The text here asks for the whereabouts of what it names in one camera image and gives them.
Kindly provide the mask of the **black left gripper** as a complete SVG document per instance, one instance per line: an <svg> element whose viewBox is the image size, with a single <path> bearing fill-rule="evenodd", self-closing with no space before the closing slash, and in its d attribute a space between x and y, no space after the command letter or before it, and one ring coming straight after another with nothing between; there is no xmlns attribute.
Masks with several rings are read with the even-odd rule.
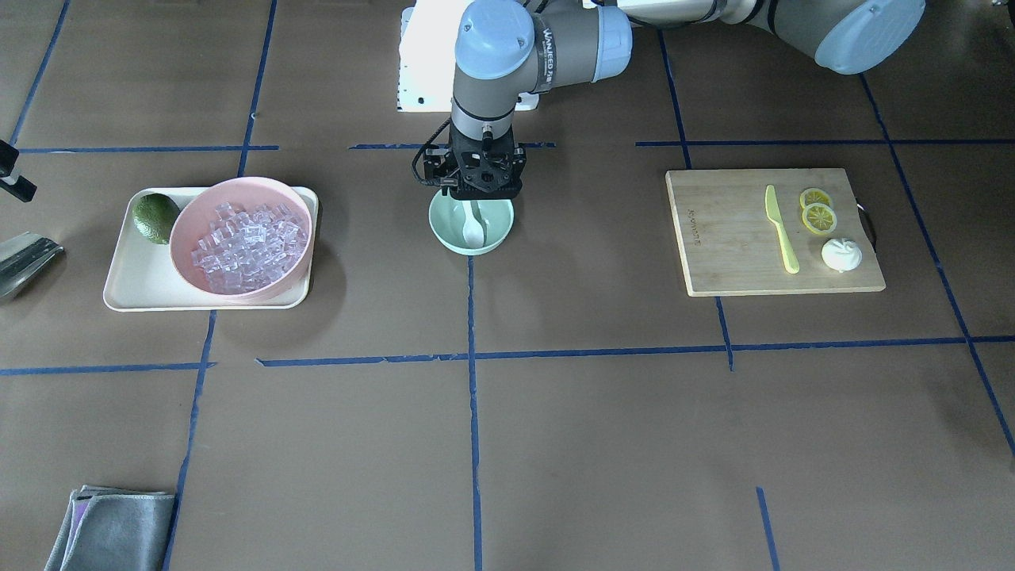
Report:
<svg viewBox="0 0 1015 571"><path fill-rule="evenodd" d="M456 200L511 200L519 195L528 155L511 131L498 138L483 135L482 140L452 131L449 142L445 148L423 146L424 185Z"/></svg>

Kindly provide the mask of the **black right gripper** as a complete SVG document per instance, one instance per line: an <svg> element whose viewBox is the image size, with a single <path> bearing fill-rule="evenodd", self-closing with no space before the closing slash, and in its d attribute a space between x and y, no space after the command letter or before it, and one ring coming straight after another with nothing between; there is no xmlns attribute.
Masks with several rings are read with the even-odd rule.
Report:
<svg viewBox="0 0 1015 571"><path fill-rule="evenodd" d="M17 148L1 140L1 187L24 203L33 201L37 187L21 173L17 161L21 153Z"/></svg>

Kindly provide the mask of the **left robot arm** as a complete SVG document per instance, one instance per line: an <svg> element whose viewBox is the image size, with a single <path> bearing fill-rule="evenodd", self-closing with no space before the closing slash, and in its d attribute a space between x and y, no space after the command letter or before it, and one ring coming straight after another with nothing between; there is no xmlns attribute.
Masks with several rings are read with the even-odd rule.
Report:
<svg viewBox="0 0 1015 571"><path fill-rule="evenodd" d="M895 53L924 13L924 1L471 1L454 19L447 145L425 141L411 173L454 200L517 197L528 159L512 131L519 95L620 75L636 28L751 25L859 75Z"/></svg>

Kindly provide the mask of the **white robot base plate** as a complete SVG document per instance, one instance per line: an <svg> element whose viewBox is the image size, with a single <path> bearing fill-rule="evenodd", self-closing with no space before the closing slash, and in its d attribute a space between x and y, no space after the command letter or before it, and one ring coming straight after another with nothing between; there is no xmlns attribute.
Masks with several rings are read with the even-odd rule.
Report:
<svg viewBox="0 0 1015 571"><path fill-rule="evenodd" d="M501 81L535 53L533 15L519 1L417 1L403 11L396 108L449 112L454 77Z"/></svg>

